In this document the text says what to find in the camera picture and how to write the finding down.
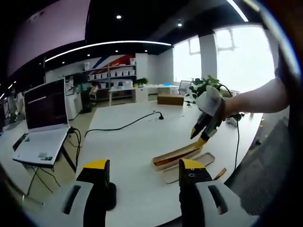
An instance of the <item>wooden board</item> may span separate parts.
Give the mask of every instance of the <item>wooden board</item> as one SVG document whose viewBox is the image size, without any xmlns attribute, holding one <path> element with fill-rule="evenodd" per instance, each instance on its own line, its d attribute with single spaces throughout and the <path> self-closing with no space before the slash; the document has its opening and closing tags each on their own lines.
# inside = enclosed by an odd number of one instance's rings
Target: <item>wooden board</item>
<svg viewBox="0 0 303 227">
<path fill-rule="evenodd" d="M 211 153 L 199 154 L 192 158 L 198 162 L 203 163 L 205 166 L 214 162 L 215 158 Z M 161 173 L 161 178 L 165 183 L 173 183 L 179 180 L 179 164 L 168 169 L 165 169 Z"/>
<path fill-rule="evenodd" d="M 157 171 L 175 166 L 179 163 L 180 159 L 190 158 L 201 152 L 201 148 L 195 148 L 195 143 L 196 142 L 165 155 L 154 157 L 151 164 Z"/>
</svg>

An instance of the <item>white laptop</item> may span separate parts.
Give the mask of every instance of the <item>white laptop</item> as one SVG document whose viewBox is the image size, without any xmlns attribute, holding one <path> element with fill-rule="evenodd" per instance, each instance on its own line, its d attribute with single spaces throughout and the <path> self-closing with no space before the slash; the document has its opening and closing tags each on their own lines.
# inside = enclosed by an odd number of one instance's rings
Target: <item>white laptop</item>
<svg viewBox="0 0 303 227">
<path fill-rule="evenodd" d="M 35 87 L 24 94 L 28 135 L 13 160 L 53 166 L 70 128 L 65 106 L 65 80 Z"/>
</svg>

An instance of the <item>hand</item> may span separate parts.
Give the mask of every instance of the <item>hand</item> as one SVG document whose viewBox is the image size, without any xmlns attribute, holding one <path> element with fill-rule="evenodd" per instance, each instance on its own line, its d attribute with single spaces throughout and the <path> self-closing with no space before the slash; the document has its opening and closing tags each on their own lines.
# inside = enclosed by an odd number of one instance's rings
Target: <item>hand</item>
<svg viewBox="0 0 303 227">
<path fill-rule="evenodd" d="M 227 117 L 238 113 L 239 105 L 237 99 L 234 97 L 225 99 L 225 107 L 222 115 L 222 120 L 224 121 Z"/>
</svg>

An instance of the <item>laptop screen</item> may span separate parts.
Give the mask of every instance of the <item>laptop screen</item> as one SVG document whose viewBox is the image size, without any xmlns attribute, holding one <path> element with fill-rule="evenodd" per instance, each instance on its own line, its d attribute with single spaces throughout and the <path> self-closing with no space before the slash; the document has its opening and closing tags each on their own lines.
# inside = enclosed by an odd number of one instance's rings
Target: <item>laptop screen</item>
<svg viewBox="0 0 303 227">
<path fill-rule="evenodd" d="M 28 129 L 68 123 L 64 79 L 29 90 L 24 101 Z"/>
</svg>

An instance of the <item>green plant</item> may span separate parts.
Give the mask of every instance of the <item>green plant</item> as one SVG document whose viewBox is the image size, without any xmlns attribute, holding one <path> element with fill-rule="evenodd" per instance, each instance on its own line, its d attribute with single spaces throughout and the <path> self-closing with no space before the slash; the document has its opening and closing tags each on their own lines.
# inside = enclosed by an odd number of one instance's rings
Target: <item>green plant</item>
<svg viewBox="0 0 303 227">
<path fill-rule="evenodd" d="M 196 78 L 193 81 L 194 86 L 190 86 L 189 89 L 193 93 L 193 98 L 198 98 L 200 95 L 203 94 L 203 92 L 206 91 L 206 86 L 210 85 L 216 88 L 218 91 L 220 91 L 220 87 L 224 86 L 220 83 L 218 79 L 212 78 L 210 75 L 207 76 L 208 78 L 205 79 L 199 79 Z"/>
<path fill-rule="evenodd" d="M 147 84 L 148 83 L 148 79 L 143 77 L 141 79 L 137 79 L 134 84 L 137 84 L 137 85 L 143 85 L 143 84 Z"/>
</svg>

